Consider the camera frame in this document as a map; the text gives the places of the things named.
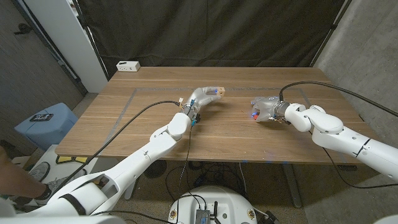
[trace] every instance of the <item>blue container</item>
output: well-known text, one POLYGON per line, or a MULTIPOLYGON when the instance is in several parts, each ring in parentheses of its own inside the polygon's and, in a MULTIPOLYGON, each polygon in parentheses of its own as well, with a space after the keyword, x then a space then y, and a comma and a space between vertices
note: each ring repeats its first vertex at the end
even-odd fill
POLYGON ((53 105, 36 114, 18 124, 14 129, 45 151, 52 144, 59 144, 78 120, 64 103, 53 105), (48 121, 30 121, 36 114, 54 115, 48 121))

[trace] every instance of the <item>dark backdrop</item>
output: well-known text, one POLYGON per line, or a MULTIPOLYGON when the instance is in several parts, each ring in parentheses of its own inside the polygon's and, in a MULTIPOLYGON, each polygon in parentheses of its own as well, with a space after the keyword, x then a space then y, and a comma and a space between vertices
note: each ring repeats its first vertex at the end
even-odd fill
POLYGON ((307 67, 344 0, 79 0, 112 76, 142 66, 307 67))

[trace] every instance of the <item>table top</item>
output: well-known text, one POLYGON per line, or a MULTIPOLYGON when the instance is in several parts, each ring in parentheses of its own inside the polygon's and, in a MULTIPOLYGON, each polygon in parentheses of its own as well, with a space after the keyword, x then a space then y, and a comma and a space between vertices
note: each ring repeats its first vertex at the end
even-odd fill
MULTIPOLYGON (((78 122, 56 148, 62 156, 90 156, 141 109, 162 100, 187 99, 194 89, 223 86, 225 96, 200 110, 201 121, 192 129, 188 160, 329 164, 323 149, 292 125, 257 123, 251 118, 251 100, 278 95, 289 83, 331 83, 317 68, 141 67, 138 72, 116 72, 78 122)), ((339 117, 346 127, 377 139, 343 95, 318 85, 297 85, 284 91, 285 101, 318 105, 339 117)), ((150 135, 168 124, 179 108, 154 106, 134 120, 101 154, 127 157, 149 142, 150 135)), ((163 159, 185 160, 189 131, 163 159)), ((355 158, 330 151, 339 164, 359 164, 355 158)))

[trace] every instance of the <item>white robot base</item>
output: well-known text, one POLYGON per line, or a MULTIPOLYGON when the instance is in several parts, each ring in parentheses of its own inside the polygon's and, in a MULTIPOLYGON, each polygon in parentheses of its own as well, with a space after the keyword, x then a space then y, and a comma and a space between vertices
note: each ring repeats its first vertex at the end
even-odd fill
POLYGON ((170 209, 169 222, 181 224, 189 223, 242 223, 242 224, 257 224, 256 214, 253 206, 242 195, 235 191, 221 186, 203 186, 190 191, 192 195, 199 195, 206 200, 207 208, 202 198, 196 197, 199 204, 194 197, 183 197, 190 195, 185 193, 183 198, 178 202, 175 201, 170 209))

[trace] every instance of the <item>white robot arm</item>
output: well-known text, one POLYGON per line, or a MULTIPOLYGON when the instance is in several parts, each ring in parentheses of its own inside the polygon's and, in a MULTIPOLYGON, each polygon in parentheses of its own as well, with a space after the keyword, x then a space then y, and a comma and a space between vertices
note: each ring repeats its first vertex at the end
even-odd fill
POLYGON ((91 215, 111 210, 123 192, 157 159, 169 153, 192 122, 201 106, 219 100, 224 88, 197 88, 168 125, 156 130, 150 141, 113 168, 80 177, 56 192, 46 206, 21 216, 91 215))
POLYGON ((301 131, 312 126, 315 144, 349 154, 398 182, 398 149, 363 136, 343 125, 343 122, 320 106, 306 109, 298 103, 281 102, 278 96, 257 97, 252 101, 253 118, 257 121, 284 120, 301 131))

